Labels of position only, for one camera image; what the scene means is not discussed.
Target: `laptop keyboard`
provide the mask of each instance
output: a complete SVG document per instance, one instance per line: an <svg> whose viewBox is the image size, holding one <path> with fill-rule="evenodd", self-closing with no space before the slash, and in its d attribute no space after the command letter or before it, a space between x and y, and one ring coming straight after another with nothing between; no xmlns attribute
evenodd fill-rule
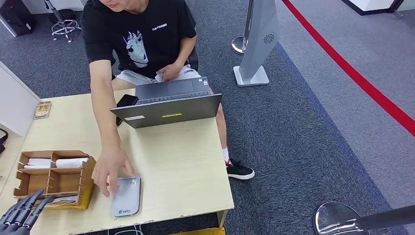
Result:
<svg viewBox="0 0 415 235"><path fill-rule="evenodd" d="M192 98L192 97L204 96L208 94L209 92L197 92L197 93L172 95L172 96L153 98L153 99L141 99L137 101L136 105L137 104L149 104L149 103L168 101L168 100L174 100L174 99Z"/></svg>

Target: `man's arm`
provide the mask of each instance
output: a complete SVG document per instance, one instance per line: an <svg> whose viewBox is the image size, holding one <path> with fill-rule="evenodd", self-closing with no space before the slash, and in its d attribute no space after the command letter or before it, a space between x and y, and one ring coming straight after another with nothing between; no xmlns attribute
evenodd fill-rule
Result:
<svg viewBox="0 0 415 235"><path fill-rule="evenodd" d="M115 115L110 111L115 107L114 91L111 84L112 71L109 60L90 63L92 108L101 134L102 146L120 145L115 124Z"/></svg>
<svg viewBox="0 0 415 235"><path fill-rule="evenodd" d="M189 55L192 53L195 44L196 36L194 36L193 38L182 38L180 42L180 52L179 56L177 57L176 63L179 63L183 67L184 63L189 58Z"/></svg>
<svg viewBox="0 0 415 235"><path fill-rule="evenodd" d="M102 153L93 169L92 179L109 196L107 178L113 193L117 191L118 170L124 168L127 175L133 171L121 147L121 140L115 124L115 115L110 111L115 107L112 87L111 62L98 60L90 63L92 108L101 135Z"/></svg>
<svg viewBox="0 0 415 235"><path fill-rule="evenodd" d="M196 44L196 36L193 38L184 37L180 42L180 52L176 61L157 71L157 74L164 73L163 82L167 82L177 78L180 70L183 68L187 58L192 53L193 48Z"/></svg>

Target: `gray carpet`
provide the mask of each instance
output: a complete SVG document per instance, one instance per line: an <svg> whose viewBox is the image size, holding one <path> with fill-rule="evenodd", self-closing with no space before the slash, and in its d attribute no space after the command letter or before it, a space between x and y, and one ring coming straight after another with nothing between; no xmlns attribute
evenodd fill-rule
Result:
<svg viewBox="0 0 415 235"><path fill-rule="evenodd" d="M415 10L400 11L399 13L403 16L402 20L405 21L409 27L415 29Z"/></svg>
<svg viewBox="0 0 415 235"><path fill-rule="evenodd" d="M346 203L362 215L387 209L385 203L379 208L384 198L354 153L345 151L347 143L280 46L264 63L269 85L236 86L231 69L242 58L231 51L230 41L243 32L245 1L188 4L197 21L199 73L224 95L230 155L256 171L249 181L230 180L235 209L225 221L227 234L311 235L313 213L327 201ZM44 16L39 22L32 35L11 38L0 31L0 60L40 97L89 92L80 34L72 44L52 42L49 23ZM216 216L208 214L142 228L145 235L161 235L215 226ZM396 228L372 234L405 233Z"/></svg>

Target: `black phone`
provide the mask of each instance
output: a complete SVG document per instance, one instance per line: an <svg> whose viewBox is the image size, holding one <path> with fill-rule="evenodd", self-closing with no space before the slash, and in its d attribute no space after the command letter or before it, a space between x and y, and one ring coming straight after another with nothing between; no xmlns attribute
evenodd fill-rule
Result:
<svg viewBox="0 0 415 235"><path fill-rule="evenodd" d="M135 105L138 100L137 96L125 94L117 103L117 108ZM115 121L116 125L119 126L122 123L122 120L117 117Z"/></svg>

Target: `red line on floor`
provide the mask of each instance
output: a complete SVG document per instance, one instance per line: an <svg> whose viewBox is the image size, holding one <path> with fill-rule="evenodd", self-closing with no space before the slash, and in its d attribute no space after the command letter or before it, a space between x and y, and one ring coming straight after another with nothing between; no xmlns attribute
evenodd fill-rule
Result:
<svg viewBox="0 0 415 235"><path fill-rule="evenodd" d="M376 103L380 105L389 115L399 122L409 133L415 136L415 121L396 106L390 99L382 94L376 87L368 82L355 68L352 67L304 18L304 16L294 7L289 0L282 0L287 8L293 13L297 20L316 40L323 50L339 65L345 73L365 91Z"/></svg>

